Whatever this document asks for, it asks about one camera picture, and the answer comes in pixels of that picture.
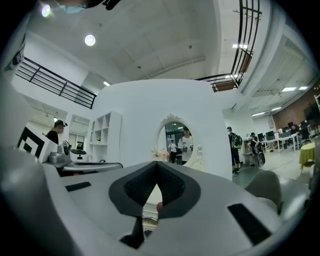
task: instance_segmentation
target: man in black cap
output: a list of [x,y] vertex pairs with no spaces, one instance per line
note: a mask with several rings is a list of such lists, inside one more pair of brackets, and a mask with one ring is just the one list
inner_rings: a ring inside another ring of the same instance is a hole
[[46,137],[50,141],[52,141],[56,144],[59,144],[58,134],[62,134],[64,132],[64,129],[66,126],[67,126],[67,124],[61,120],[55,121],[54,127],[46,134]]
[[232,175],[235,175],[240,172],[240,159],[239,159],[239,151],[238,149],[235,149],[232,147],[232,141],[236,134],[232,132],[232,128],[228,126],[226,128],[226,131],[228,132],[229,136],[229,143],[230,143],[230,149],[231,149],[231,160],[232,160]]

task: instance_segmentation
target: white t-shirt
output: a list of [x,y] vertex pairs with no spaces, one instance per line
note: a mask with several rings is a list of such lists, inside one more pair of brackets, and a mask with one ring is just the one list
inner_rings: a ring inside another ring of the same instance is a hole
[[173,153],[177,152],[177,146],[174,143],[170,143],[168,148],[170,149],[170,152],[173,152]]
[[194,139],[192,138],[192,136],[190,136],[189,138],[186,138],[185,136],[183,136],[178,143],[178,148],[179,149],[183,149],[183,147],[187,148],[186,152],[182,151],[182,161],[189,161],[191,155],[192,155],[192,150],[190,148],[191,145],[194,144]]

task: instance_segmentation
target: ceiling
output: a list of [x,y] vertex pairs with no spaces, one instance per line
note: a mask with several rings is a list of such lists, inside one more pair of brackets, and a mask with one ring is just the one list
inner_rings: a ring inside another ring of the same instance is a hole
[[[285,36],[282,40],[283,44],[261,80],[262,86],[257,88],[247,104],[253,114],[269,114],[271,109],[283,107],[292,98],[305,93],[298,90],[301,86],[311,88],[318,77],[302,51]],[[282,92],[285,87],[296,87],[296,90]]]
[[[37,101],[27,96],[24,96],[24,98],[33,110],[33,116],[30,120],[31,122],[44,127],[48,127],[49,131],[54,126],[54,117],[64,122],[66,121],[67,112],[46,105],[40,101]],[[69,132],[71,134],[86,136],[89,127],[89,120],[73,115],[71,119],[71,124],[68,123],[68,125],[70,125]]]
[[[69,52],[111,84],[168,77],[198,79],[207,75],[206,67],[199,63],[208,62],[210,52],[220,51],[215,39],[223,41],[223,67],[219,70],[229,72],[233,63],[232,44],[239,30],[239,14],[233,10],[239,8],[239,0],[219,4],[223,33],[222,37],[214,35],[210,49],[204,48],[204,38],[213,30],[209,27],[206,32],[200,26],[204,15],[200,7],[208,10],[208,18],[216,24],[212,0],[121,0],[112,11],[100,5],[76,14],[54,9],[48,18],[36,11],[28,29]],[[88,34],[96,38],[93,47],[84,44]]]
[[[229,73],[236,54],[232,45],[239,36],[239,10],[239,0],[121,0],[112,11],[98,5],[67,14],[58,8],[48,18],[36,11],[28,29],[89,70],[82,86],[97,94],[103,81],[197,79]],[[96,38],[92,47],[84,43],[89,34]],[[315,77],[301,50],[285,36],[283,41],[247,103],[253,114],[284,106],[303,94],[282,93],[284,87],[305,86]],[[208,68],[211,64],[217,68]]]

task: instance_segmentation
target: backpack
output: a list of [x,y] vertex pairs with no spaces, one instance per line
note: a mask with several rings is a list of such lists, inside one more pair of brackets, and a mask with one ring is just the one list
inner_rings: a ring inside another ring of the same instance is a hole
[[242,147],[242,138],[239,135],[234,135],[231,141],[231,148],[240,150]]

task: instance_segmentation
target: black vent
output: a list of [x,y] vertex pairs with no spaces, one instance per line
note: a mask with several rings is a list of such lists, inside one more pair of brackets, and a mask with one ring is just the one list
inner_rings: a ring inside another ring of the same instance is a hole
[[233,204],[228,207],[228,210],[254,246],[271,235],[271,233],[243,204]]

